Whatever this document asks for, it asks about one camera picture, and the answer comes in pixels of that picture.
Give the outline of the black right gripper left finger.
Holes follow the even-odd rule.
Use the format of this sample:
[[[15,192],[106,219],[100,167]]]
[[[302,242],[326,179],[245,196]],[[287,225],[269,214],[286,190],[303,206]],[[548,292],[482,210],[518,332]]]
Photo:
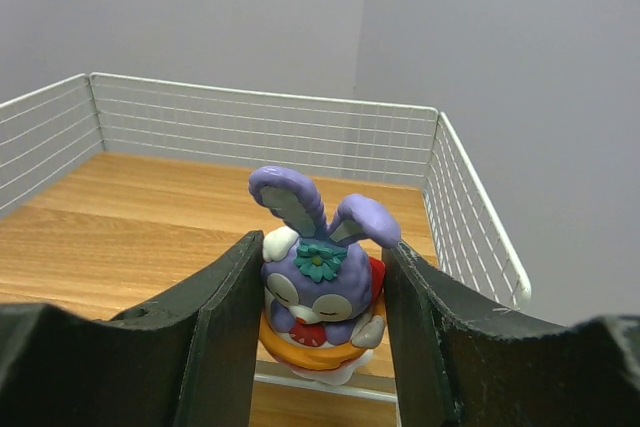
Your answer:
[[[47,303],[1,307],[5,426],[245,426],[263,235],[110,320]]]

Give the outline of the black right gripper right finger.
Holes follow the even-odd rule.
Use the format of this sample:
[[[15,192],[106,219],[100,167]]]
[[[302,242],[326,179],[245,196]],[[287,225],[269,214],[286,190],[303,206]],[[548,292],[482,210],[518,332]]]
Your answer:
[[[404,426],[635,426],[639,320],[564,327],[496,303],[407,244],[385,250]]]

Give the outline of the bunny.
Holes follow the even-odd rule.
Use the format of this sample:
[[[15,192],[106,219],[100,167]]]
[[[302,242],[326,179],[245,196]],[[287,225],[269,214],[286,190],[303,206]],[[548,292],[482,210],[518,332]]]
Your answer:
[[[281,166],[249,176],[254,200],[283,221],[262,243],[259,340],[305,379],[339,386],[369,362],[384,336],[383,261],[361,246],[399,244],[401,227],[380,202],[350,194],[333,217],[314,181]]]

